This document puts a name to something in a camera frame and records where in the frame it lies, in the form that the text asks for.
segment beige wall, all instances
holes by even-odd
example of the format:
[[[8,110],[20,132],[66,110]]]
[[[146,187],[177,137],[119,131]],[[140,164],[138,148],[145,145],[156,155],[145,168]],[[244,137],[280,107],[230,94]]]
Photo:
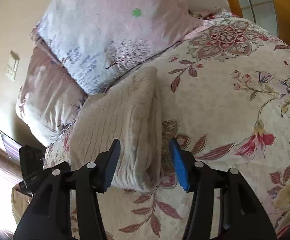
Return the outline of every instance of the beige wall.
[[[21,144],[41,147],[29,127],[15,113],[34,47],[29,33],[51,0],[0,0],[0,130]],[[10,51],[20,57],[15,81],[5,76]],[[0,147],[4,148],[0,136]]]

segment cream quilt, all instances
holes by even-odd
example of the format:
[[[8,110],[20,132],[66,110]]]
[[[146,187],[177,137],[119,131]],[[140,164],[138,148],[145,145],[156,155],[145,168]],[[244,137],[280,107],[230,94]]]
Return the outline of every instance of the cream quilt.
[[[109,239],[182,238],[192,194],[177,183],[172,137],[212,168],[238,168],[278,236],[290,226],[290,47],[228,12],[208,19],[217,24],[141,66],[157,68],[164,177],[149,194],[111,187],[99,195]],[[48,149],[46,167],[69,160],[70,132]],[[217,194],[214,203],[217,214]],[[73,193],[72,230],[79,238],[75,206]]]

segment pink pillowcase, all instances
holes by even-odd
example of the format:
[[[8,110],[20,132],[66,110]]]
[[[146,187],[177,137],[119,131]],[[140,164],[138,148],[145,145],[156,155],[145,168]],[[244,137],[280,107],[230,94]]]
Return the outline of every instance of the pink pillowcase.
[[[16,104],[32,134],[50,146],[77,119],[87,95],[48,48],[34,48]]]
[[[212,25],[189,16],[187,0],[53,0],[34,34],[86,93],[97,94],[193,29]]]

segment beige towel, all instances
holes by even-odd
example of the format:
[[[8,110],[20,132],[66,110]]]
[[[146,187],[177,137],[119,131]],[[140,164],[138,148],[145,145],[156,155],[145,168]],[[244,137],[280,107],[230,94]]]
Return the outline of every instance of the beige towel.
[[[21,193],[20,187],[16,184],[12,189],[11,203],[12,203],[12,213],[15,218],[15,222],[18,224],[27,209],[31,197]]]
[[[90,96],[79,113],[70,139],[71,168],[77,170],[107,151],[114,138],[121,155],[112,186],[153,191],[160,181],[161,108],[157,69],[147,67]]]

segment screw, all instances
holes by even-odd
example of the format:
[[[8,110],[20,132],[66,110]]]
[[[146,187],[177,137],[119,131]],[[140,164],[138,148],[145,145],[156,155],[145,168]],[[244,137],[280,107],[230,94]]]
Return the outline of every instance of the screw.
[[[234,174],[234,175],[237,175],[239,173],[239,171],[236,168],[230,168],[229,171],[231,174]]]
[[[89,168],[89,169],[93,169],[93,168],[96,167],[96,163],[90,162],[90,163],[86,164],[86,167]]]
[[[197,161],[197,162],[195,162],[195,166],[196,166],[197,168],[202,168],[202,167],[204,166],[204,163],[201,162],[201,161]]]
[[[57,175],[59,175],[61,173],[61,171],[59,170],[59,169],[56,169],[56,170],[53,170],[52,171],[52,174],[54,175],[54,176],[57,176]]]

